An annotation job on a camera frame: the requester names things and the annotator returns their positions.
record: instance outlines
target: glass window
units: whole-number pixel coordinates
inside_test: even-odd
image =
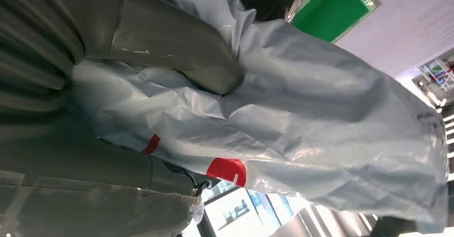
[[[281,226],[281,223],[274,212],[274,208],[271,206],[271,203],[265,194],[253,190],[248,190],[247,192],[251,197],[252,203],[259,214],[267,234],[272,235]]]
[[[227,181],[220,181],[212,189],[205,189],[202,193],[202,201],[205,202],[211,198],[216,197],[217,195],[227,192],[228,190],[234,188],[236,185]]]
[[[209,203],[205,212],[217,237],[268,236],[245,189]]]
[[[268,197],[273,205],[274,211],[276,212],[281,224],[284,225],[293,217],[293,211],[290,208],[289,202],[284,196],[276,194],[268,194]]]
[[[181,233],[183,237],[201,237],[199,229],[193,223],[190,223],[186,229]]]
[[[307,200],[301,197],[286,197],[286,199],[294,214],[297,214],[301,209],[310,205]]]

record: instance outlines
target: gray pipe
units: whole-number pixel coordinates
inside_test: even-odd
[[[172,68],[219,95],[244,77],[214,28],[165,0],[0,0],[0,15],[0,112],[61,108],[84,58]]]
[[[0,151],[1,236],[162,236],[192,219],[187,176],[67,113],[0,117]]]

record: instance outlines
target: dark pipe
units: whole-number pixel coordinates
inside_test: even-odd
[[[60,108],[84,58],[172,68],[219,95],[244,77],[214,28],[164,0],[0,0],[0,15],[0,111]]]

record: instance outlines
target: translucent plastic bag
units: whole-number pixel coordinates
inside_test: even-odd
[[[166,69],[85,61],[70,98],[98,137],[259,192],[444,228],[439,114],[331,43],[255,24],[238,0],[171,1],[218,29],[244,83],[221,97]]]

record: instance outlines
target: plastic cover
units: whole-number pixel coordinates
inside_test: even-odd
[[[283,20],[254,23],[238,0],[171,1],[223,35],[244,83],[217,96],[163,68],[85,61],[69,96],[98,137],[262,193],[442,231],[439,114],[331,43]]]
[[[30,182],[33,178],[0,171],[1,236],[175,237],[191,218],[200,220],[200,209],[203,214],[199,197],[50,177]]]

